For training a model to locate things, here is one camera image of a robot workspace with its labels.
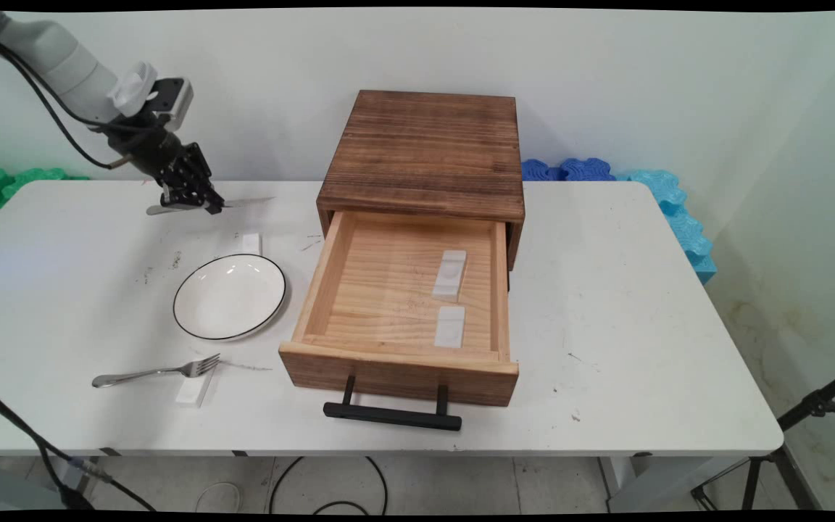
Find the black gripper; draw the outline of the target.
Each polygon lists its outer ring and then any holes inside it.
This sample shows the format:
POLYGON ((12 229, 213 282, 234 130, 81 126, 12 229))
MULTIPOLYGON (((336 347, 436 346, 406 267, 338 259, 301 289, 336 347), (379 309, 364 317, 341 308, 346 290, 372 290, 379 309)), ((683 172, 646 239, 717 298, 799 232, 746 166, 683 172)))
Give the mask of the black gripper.
POLYGON ((165 129, 109 129, 107 144, 129 157, 129 163, 143 174, 162 182, 162 206, 202 207, 211 215, 225 207, 225 200, 213 188, 211 168, 198 143, 184 146, 175 133, 165 129))

